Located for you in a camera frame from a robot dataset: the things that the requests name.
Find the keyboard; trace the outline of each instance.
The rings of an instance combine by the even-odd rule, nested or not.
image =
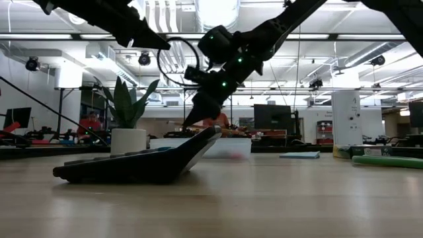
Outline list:
[[[150,182],[167,184],[189,171],[221,137],[221,128],[212,126],[182,145],[146,149],[64,163],[53,169],[53,176],[71,183]]]

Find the green leaf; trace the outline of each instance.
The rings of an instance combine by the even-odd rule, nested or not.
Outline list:
[[[119,128],[132,128],[127,125],[125,120],[121,119],[118,112],[112,106],[109,106],[108,108],[110,109],[110,113],[112,113],[113,118],[118,122]]]
[[[158,79],[152,82],[150,86],[148,86],[148,89],[145,92],[145,94],[136,103],[134,103],[134,105],[132,105],[134,108],[134,117],[132,121],[130,122],[131,125],[135,125],[137,121],[139,120],[139,118],[143,116],[145,112],[145,106],[147,105],[147,99],[151,95],[151,93],[153,93],[154,90],[156,90],[157,86],[159,85],[159,81],[160,80]]]
[[[132,88],[130,90],[130,96],[131,96],[131,103],[134,104],[137,102],[137,89],[136,88]]]
[[[110,90],[108,90],[108,88],[106,88],[106,87],[103,87],[102,89],[103,89],[104,95],[106,95],[106,99],[109,100],[110,102],[114,102],[113,96],[112,96],[112,93],[110,92]]]
[[[131,122],[134,117],[130,92],[125,83],[118,77],[114,89],[114,108],[118,116],[126,123]]]

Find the black monitor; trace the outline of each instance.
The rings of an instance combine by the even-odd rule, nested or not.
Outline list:
[[[423,102],[410,102],[410,125],[413,128],[423,127]]]
[[[27,128],[30,117],[31,108],[7,109],[6,119],[3,128],[10,126],[11,124],[13,124],[13,122],[19,122],[19,128]]]
[[[293,133],[291,107],[254,104],[254,127],[256,129],[287,130]]]

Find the wooden table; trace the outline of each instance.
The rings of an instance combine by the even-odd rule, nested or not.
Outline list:
[[[316,160],[201,160],[168,186],[66,184],[69,155],[0,161],[0,237],[423,237],[423,172]]]

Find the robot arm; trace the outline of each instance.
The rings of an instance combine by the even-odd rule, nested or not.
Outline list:
[[[46,14],[57,7],[77,15],[110,32],[122,46],[168,50],[169,43],[140,20],[131,0],[34,0]],[[194,107],[184,122],[191,126],[205,118],[217,118],[223,102],[253,72],[262,75],[263,62],[269,60],[284,43],[288,34],[313,14],[326,0],[286,0],[279,16],[249,32],[231,34],[223,26],[207,32],[198,47],[214,63],[224,63],[218,72],[206,73],[188,67],[185,78],[200,88],[192,99]],[[404,37],[423,56],[423,2],[421,0],[361,0],[367,7],[385,13]]]
[[[190,126],[204,118],[215,118],[223,102],[253,72],[262,75],[269,60],[286,37],[326,0],[288,1],[285,11],[250,32],[230,34],[224,27],[211,29],[199,41],[203,54],[225,65],[218,72],[204,73],[189,67],[185,78],[200,85],[192,99],[194,107],[185,119]],[[423,56],[423,2],[421,0],[362,0],[371,9],[385,13],[415,50]]]

